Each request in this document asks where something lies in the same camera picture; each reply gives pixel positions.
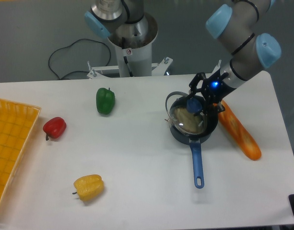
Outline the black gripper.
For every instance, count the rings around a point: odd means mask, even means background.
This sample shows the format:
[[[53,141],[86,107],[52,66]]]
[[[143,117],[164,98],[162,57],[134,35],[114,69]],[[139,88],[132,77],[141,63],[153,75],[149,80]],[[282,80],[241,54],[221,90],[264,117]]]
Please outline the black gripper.
[[[193,98],[200,93],[205,102],[198,101],[198,110],[193,116],[208,116],[219,114],[225,111],[225,107],[220,103],[221,100],[235,90],[227,85],[224,80],[228,78],[228,73],[221,74],[220,69],[214,72],[209,78],[206,78],[204,72],[199,72],[189,83],[189,94],[185,99]]]

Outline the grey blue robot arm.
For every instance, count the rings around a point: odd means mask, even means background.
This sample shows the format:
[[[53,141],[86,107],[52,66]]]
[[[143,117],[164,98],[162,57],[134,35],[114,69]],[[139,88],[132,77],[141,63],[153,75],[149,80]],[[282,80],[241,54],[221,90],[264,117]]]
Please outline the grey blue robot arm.
[[[269,68],[281,56],[281,47],[269,34],[251,31],[259,18],[273,5],[271,0],[236,0],[234,6],[222,5],[205,26],[214,39],[231,53],[225,66],[218,65],[211,76],[198,73],[190,83],[186,98],[189,112],[206,112],[211,104],[222,111],[221,101],[246,81]],[[152,43],[158,34],[155,19],[144,11],[141,0],[97,0],[84,15],[89,28],[114,46],[121,77],[157,74],[152,68]],[[193,97],[201,93],[203,108],[194,107]]]

